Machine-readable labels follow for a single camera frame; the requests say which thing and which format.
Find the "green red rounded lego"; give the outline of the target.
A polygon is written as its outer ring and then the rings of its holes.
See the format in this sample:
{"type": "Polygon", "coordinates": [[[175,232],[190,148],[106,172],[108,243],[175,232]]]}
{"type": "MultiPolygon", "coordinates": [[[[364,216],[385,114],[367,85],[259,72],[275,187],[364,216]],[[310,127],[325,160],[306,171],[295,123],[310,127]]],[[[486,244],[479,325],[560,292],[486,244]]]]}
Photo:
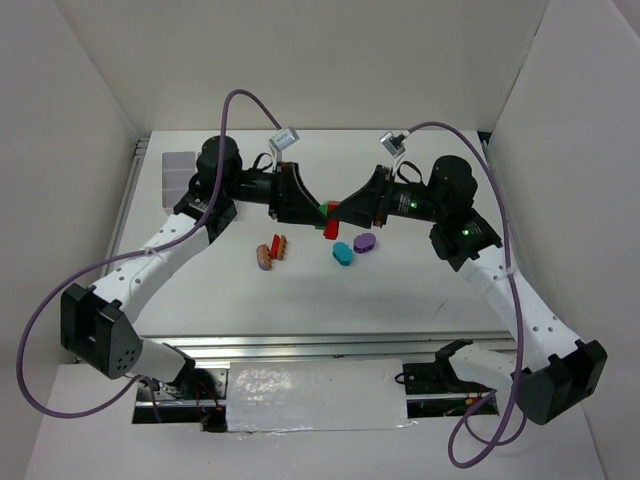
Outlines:
{"type": "MultiPolygon", "coordinates": [[[[329,213],[329,209],[331,207],[335,207],[336,205],[337,205],[336,201],[326,201],[326,202],[322,203],[319,206],[319,211],[324,217],[327,217],[327,215],[329,213]]],[[[326,228],[327,223],[328,223],[328,220],[325,219],[323,223],[321,223],[319,225],[316,225],[315,229],[316,230],[324,230],[326,228]]]]}

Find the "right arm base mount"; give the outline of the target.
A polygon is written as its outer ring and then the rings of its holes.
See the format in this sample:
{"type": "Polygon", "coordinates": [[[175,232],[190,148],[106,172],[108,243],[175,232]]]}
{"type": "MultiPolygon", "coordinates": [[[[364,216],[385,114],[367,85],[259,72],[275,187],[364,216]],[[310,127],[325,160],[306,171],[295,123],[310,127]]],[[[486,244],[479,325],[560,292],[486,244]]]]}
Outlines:
{"type": "Polygon", "coordinates": [[[431,363],[405,363],[394,381],[405,390],[409,419],[461,417],[490,392],[484,385],[460,381],[431,363]]]}

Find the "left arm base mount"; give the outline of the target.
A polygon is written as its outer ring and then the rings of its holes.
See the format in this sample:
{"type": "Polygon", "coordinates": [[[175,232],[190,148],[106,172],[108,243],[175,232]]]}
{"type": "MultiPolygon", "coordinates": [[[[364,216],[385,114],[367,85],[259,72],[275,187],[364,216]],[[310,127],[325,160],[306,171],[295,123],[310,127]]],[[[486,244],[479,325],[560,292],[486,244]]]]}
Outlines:
{"type": "Polygon", "coordinates": [[[228,431],[226,390],[228,371],[196,369],[186,385],[176,386],[152,379],[139,383],[132,423],[134,425],[195,426],[202,432],[228,431]]]}

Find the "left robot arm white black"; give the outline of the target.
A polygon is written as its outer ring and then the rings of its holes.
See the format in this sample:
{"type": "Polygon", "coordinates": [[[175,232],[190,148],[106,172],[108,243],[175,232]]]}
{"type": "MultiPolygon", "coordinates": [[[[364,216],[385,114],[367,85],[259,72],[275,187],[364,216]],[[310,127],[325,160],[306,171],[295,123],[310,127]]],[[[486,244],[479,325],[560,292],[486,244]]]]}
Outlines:
{"type": "Polygon", "coordinates": [[[244,169],[232,138],[206,140],[186,194],[141,255],[88,287],[72,284],[64,290],[62,346],[110,379],[143,375],[174,386],[189,379],[195,370],[191,357],[143,340],[133,324],[161,287],[222,234],[237,214],[237,202],[265,204],[270,216],[282,223],[326,223],[298,165],[282,159],[297,139],[297,133],[286,128],[269,140],[274,162],[269,172],[256,166],[244,169]]]}

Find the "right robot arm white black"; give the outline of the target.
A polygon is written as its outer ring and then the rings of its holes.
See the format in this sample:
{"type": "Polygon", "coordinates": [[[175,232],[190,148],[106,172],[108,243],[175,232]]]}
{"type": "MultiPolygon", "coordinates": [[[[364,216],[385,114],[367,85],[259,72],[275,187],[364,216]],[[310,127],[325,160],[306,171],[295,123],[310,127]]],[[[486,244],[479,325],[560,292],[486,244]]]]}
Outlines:
{"type": "Polygon", "coordinates": [[[564,325],[506,262],[501,236],[473,207],[477,188],[469,163],[453,155],[436,160],[426,183],[398,183],[377,166],[329,217],[362,228],[382,227],[390,215],[430,222],[436,255],[476,289],[523,349],[510,359],[459,340],[437,352],[439,368],[459,381],[514,390],[525,417],[545,425],[595,391],[607,353],[564,325]]]}

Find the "red brown lego brick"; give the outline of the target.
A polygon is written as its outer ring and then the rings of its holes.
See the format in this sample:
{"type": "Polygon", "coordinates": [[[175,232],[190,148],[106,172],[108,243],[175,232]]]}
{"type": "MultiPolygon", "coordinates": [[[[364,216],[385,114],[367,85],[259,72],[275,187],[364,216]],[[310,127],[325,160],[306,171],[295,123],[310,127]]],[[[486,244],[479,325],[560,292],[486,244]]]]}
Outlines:
{"type": "Polygon", "coordinates": [[[282,260],[286,254],[287,243],[288,241],[285,235],[275,234],[270,248],[270,258],[282,260]]]}

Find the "purple top brown lego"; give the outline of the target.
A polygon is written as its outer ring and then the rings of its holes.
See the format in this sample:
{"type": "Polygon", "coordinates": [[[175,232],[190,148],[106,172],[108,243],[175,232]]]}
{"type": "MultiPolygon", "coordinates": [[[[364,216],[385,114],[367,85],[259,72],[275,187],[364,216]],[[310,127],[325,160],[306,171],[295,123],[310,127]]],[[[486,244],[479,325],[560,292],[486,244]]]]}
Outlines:
{"type": "Polygon", "coordinates": [[[262,271],[269,271],[272,269],[272,259],[268,245],[262,244],[256,248],[256,260],[258,267],[262,271]]]}

